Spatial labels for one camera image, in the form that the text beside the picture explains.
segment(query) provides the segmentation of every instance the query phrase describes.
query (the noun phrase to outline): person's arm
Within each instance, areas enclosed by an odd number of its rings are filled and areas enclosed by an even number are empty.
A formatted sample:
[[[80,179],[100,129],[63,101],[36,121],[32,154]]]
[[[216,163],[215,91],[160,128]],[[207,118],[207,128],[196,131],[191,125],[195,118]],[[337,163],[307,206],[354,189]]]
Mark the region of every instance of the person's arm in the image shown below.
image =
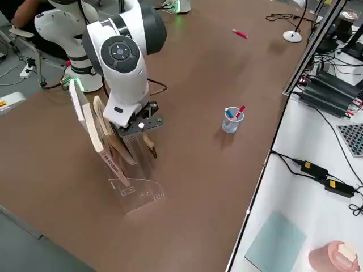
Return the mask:
[[[37,15],[39,0],[25,0],[16,10],[11,23],[17,27],[22,28],[30,21],[34,20]]]

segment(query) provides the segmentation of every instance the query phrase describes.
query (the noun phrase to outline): gray floor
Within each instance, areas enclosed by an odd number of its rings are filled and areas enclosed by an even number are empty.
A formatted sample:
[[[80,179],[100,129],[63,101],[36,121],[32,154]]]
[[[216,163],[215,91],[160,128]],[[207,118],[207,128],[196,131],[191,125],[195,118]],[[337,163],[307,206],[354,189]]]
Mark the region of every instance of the gray floor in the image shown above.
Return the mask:
[[[2,31],[6,32],[7,28],[1,28]],[[22,55],[26,57],[32,57],[33,53],[30,49],[22,46],[21,43],[16,43],[18,48],[20,49]],[[6,54],[6,47],[3,44],[0,44],[0,52]],[[17,65],[17,67],[6,74],[3,77],[0,77],[0,97],[8,95],[10,93],[20,91],[23,95],[28,98],[33,95],[36,91],[40,89],[37,75],[33,73],[29,78],[23,80],[19,84],[12,86],[1,86],[1,84],[11,84],[20,80],[20,73],[25,67],[24,62],[20,62],[19,58],[15,55],[15,53],[11,49],[7,49],[7,57],[0,64],[0,75],[4,74],[9,68]],[[52,83],[59,81],[63,75],[62,69],[57,69],[47,63],[43,64],[43,76],[46,78],[47,82]]]
[[[1,272],[94,272],[46,237],[37,239],[0,211]]]

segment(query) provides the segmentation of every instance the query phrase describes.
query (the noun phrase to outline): blue marker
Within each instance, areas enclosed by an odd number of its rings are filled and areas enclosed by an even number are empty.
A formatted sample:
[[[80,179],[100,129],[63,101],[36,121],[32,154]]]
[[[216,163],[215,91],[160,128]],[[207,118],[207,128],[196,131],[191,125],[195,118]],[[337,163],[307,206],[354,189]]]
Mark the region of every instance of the blue marker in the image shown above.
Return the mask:
[[[226,109],[225,109],[225,111],[226,111],[226,114],[227,114],[227,116],[228,116],[229,118],[233,118],[233,115],[232,115],[232,113],[229,111],[229,109],[228,109],[228,108],[226,108]]]

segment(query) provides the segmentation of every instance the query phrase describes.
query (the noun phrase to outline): robotic arm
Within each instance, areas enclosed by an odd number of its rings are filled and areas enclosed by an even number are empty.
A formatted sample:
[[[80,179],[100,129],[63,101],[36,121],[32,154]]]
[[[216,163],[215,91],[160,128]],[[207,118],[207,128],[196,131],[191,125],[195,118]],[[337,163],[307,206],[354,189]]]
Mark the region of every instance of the robotic arm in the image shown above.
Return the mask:
[[[138,0],[124,2],[125,12],[87,26],[83,47],[95,69],[104,75],[111,93],[103,116],[121,127],[149,102],[143,56],[161,50],[166,28],[152,7]]]
[[[138,0],[124,0],[124,12],[103,22],[82,0],[48,1],[57,9],[35,18],[37,31],[63,47],[71,60],[65,74],[78,77],[86,89],[99,89],[98,77],[105,77],[111,93],[103,116],[127,128],[130,119],[149,103],[143,57],[159,52],[164,45],[166,28],[162,18],[154,8],[141,6]],[[99,75],[90,74],[92,68]]]

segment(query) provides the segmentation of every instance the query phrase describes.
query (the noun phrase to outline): red marker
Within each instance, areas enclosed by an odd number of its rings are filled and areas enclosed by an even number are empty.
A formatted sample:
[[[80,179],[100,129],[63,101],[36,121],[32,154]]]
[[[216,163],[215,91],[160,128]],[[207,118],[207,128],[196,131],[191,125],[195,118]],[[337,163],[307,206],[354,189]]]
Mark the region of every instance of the red marker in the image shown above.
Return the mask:
[[[235,118],[238,118],[238,117],[240,116],[240,114],[244,111],[244,108],[245,108],[245,106],[242,106],[242,107],[239,109],[239,111],[238,111],[238,113],[236,114]]]
[[[241,37],[244,37],[245,39],[248,38],[248,35],[247,34],[244,34],[244,33],[240,32],[240,31],[237,31],[236,29],[232,29],[232,31],[234,33],[236,33],[237,35],[240,35]]]

